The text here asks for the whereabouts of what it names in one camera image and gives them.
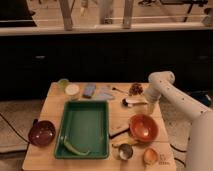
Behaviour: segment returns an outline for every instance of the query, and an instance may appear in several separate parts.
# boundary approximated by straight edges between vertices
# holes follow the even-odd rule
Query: dark background
[[[0,99],[44,98],[52,81],[147,82],[171,70],[187,91],[213,89],[213,31],[0,37]]]

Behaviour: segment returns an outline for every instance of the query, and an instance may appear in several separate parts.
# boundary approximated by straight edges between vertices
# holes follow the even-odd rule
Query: green tray
[[[55,157],[58,159],[103,159],[109,155],[108,103],[106,101],[67,102],[64,107]],[[76,155],[66,149],[64,136],[79,151],[90,153]]]

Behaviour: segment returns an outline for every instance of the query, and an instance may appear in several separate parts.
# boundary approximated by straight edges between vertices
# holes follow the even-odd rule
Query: small bowl
[[[130,131],[133,138],[152,142],[158,135],[158,126],[150,116],[137,114],[130,118]]]
[[[55,137],[55,127],[52,122],[43,120],[35,123],[30,129],[28,138],[31,144],[39,147],[49,145]]]

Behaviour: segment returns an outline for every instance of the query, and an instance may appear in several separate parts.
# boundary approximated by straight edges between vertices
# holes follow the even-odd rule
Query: red bowl
[[[31,144],[39,147],[49,145],[55,137],[55,127],[50,121],[39,121],[31,128],[28,138]]]
[[[158,135],[158,126],[150,116],[137,114],[130,118],[130,131],[135,139],[151,142]]]

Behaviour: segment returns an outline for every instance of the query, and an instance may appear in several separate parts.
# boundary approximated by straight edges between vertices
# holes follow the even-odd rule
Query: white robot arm
[[[213,111],[175,88],[174,81],[175,76],[170,71],[152,73],[144,96],[148,102],[155,103],[162,94],[192,122],[186,171],[213,171]]]

